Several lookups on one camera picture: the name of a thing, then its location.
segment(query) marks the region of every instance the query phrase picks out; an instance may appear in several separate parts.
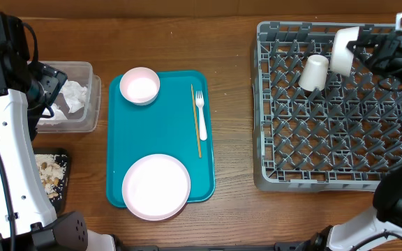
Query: pink bowl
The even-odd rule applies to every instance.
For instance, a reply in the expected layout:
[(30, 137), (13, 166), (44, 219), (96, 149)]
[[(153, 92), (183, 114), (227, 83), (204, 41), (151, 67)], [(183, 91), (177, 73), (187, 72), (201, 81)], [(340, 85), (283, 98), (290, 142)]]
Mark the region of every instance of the pink bowl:
[(129, 70), (120, 79), (120, 93), (136, 105), (148, 105), (158, 96), (161, 81), (151, 69), (137, 67)]
[(148, 155), (126, 172), (122, 197), (131, 213), (144, 220), (164, 220), (187, 203), (191, 180), (185, 166), (164, 154)]

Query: white fork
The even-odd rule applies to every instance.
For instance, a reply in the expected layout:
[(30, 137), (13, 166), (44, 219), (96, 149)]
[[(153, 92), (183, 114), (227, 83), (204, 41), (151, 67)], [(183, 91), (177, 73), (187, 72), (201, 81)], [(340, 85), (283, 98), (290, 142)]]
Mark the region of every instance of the white fork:
[(204, 121), (204, 112), (202, 107), (204, 106), (204, 97), (202, 97), (202, 91), (196, 91), (196, 106), (198, 107), (198, 113), (200, 115), (200, 139), (207, 139), (206, 122)]

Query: chopstick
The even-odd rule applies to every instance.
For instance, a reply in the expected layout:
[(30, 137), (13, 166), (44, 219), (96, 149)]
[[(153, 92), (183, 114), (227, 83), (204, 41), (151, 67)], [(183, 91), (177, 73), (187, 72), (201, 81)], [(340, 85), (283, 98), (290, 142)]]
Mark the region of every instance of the chopstick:
[(195, 96), (193, 95), (193, 85), (192, 85), (192, 101), (193, 101), (193, 116), (195, 117), (195, 129), (196, 129), (196, 141), (198, 142), (198, 155), (202, 158), (201, 145), (200, 145), (200, 131), (198, 130), (198, 120), (196, 119), (196, 106), (195, 106)]

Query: teal tray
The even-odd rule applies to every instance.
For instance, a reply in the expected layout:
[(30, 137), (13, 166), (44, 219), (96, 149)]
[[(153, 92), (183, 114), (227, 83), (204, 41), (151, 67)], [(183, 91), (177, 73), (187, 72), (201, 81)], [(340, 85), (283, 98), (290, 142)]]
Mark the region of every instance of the teal tray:
[[(120, 94), (122, 76), (110, 85), (106, 195), (119, 208), (126, 208), (121, 191), (126, 172), (134, 162), (154, 153), (173, 156), (186, 166), (191, 178), (188, 203), (206, 201), (215, 190), (206, 78), (194, 70), (164, 72), (158, 76), (161, 80), (158, 97), (144, 107), (128, 102)], [(207, 140), (200, 141), (202, 158), (198, 157), (191, 84), (194, 91), (202, 90), (204, 94)]]

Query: gray plastic crate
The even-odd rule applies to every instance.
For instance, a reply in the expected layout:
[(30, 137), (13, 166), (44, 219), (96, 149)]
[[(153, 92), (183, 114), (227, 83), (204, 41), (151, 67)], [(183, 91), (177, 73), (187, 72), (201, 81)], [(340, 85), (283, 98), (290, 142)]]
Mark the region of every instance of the gray plastic crate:
[(393, 24), (261, 22), (251, 48), (254, 182), (264, 191), (374, 191), (402, 165), (402, 93), (356, 59), (349, 77), (328, 71), (305, 96), (298, 80), (312, 54), (331, 56), (339, 29), (386, 36)]

